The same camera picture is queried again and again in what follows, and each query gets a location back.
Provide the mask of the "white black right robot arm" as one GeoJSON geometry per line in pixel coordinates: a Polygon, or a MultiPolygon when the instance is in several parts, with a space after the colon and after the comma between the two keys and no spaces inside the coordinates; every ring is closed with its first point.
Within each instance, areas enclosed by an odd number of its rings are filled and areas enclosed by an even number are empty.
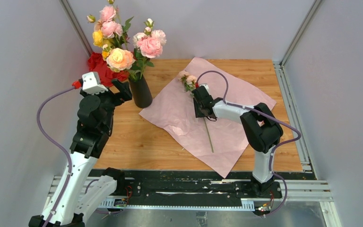
{"type": "Polygon", "coordinates": [[[206,84],[192,90],[196,117],[209,120],[218,118],[240,123],[249,145],[254,149],[254,170],[251,177],[251,192],[256,197],[264,197],[274,182],[271,150],[280,143],[283,130],[280,123],[269,119],[274,117],[265,103],[243,106],[229,103],[223,98],[214,99],[206,84]]]}

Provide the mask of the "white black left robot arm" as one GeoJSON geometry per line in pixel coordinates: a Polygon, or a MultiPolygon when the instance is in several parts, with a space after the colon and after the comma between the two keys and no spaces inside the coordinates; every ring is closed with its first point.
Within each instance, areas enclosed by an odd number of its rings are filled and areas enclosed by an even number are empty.
{"type": "Polygon", "coordinates": [[[66,166],[58,187],[40,215],[29,220],[31,227],[83,227],[101,202],[111,193],[125,192],[125,174],[122,170],[107,168],[84,195],[81,190],[94,165],[113,133],[115,108],[132,99],[129,82],[112,80],[118,92],[112,92],[97,78],[80,79],[67,89],[79,89],[77,131],[69,149],[51,136],[47,139],[66,156],[66,166]]]}

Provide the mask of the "yellow rose bunch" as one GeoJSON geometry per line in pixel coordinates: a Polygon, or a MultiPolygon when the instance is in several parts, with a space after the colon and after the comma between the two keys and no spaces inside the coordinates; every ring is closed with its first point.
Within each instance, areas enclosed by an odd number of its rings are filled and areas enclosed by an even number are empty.
{"type": "Polygon", "coordinates": [[[110,55],[110,51],[114,48],[111,39],[104,38],[104,35],[101,30],[94,31],[92,33],[93,44],[94,46],[100,47],[102,50],[102,57],[104,60],[110,55]]]}

